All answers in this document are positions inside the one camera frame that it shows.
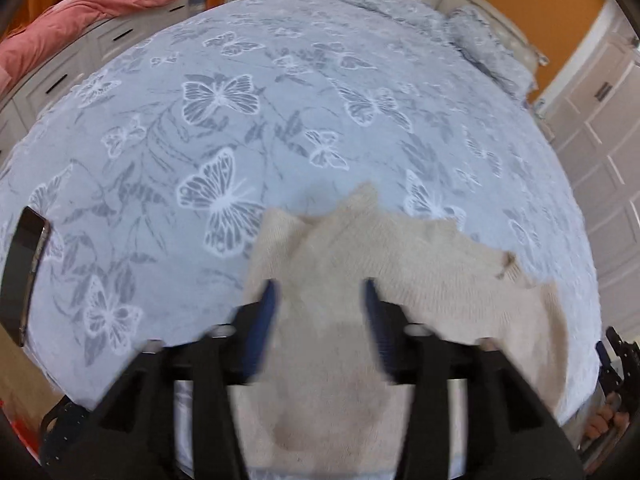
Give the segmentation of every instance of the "beige garment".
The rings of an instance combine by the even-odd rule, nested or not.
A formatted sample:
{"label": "beige garment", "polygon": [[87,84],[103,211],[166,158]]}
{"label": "beige garment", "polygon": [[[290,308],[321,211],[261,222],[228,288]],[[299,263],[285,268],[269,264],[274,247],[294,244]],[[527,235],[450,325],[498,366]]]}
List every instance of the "beige garment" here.
{"label": "beige garment", "polygon": [[410,388],[378,368],[363,280],[412,320],[466,344],[496,338],[554,409],[564,394],[567,330],[553,284],[531,285],[512,254],[475,243],[452,221],[381,212],[365,184],[324,218],[268,210],[245,285],[281,301],[264,370],[236,386],[247,463],[300,474],[396,467]]}

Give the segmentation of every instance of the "pillow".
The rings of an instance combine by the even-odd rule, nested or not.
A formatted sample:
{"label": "pillow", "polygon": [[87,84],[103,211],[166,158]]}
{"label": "pillow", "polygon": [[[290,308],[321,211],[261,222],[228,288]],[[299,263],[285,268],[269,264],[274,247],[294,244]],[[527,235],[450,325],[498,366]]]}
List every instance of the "pillow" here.
{"label": "pillow", "polygon": [[418,28],[436,41],[446,38],[443,14],[420,0],[342,0],[349,4],[373,10],[390,17],[398,23]]}
{"label": "pillow", "polygon": [[536,89],[533,74],[513,57],[474,6],[455,9],[446,24],[449,41],[511,98],[523,102]]}

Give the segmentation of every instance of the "pink blanket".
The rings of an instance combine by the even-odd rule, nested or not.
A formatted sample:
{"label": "pink blanket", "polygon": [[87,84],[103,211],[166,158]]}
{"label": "pink blanket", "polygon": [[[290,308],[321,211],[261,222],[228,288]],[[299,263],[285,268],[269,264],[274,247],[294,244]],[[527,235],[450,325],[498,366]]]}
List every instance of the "pink blanket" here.
{"label": "pink blanket", "polygon": [[162,7],[173,0],[63,0],[0,43],[0,96],[75,41],[92,23]]}

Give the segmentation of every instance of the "smartphone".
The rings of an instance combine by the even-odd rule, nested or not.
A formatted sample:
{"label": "smartphone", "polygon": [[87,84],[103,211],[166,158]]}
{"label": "smartphone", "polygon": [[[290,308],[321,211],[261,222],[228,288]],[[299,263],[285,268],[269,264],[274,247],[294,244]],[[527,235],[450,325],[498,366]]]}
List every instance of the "smartphone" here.
{"label": "smartphone", "polygon": [[31,291],[51,226],[25,207],[9,246],[0,285],[0,324],[18,346],[24,346]]}

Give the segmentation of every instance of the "door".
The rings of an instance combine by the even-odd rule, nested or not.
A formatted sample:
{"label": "door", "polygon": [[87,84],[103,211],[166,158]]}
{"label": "door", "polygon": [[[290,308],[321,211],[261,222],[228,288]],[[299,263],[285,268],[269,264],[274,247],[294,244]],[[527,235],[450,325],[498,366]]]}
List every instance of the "door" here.
{"label": "door", "polygon": [[619,22],[546,118],[584,214],[604,326],[640,335],[640,54]]}

